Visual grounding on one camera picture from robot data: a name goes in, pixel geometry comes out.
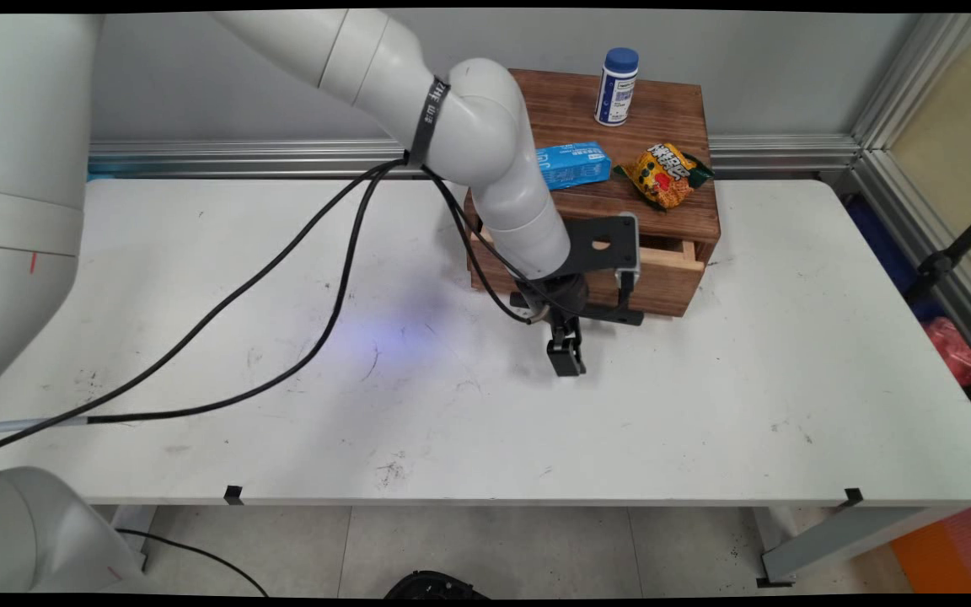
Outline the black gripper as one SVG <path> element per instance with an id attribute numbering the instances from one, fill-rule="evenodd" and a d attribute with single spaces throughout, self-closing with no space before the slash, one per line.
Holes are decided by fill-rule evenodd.
<path id="1" fill-rule="evenodd" d="M 589 287 L 583 274 L 539 279 L 523 284 L 525 303 L 532 310 L 533 321 L 550 323 L 547 354 L 555 357 L 558 377 L 585 375 L 582 360 L 582 331 L 579 312 L 588 304 Z"/>

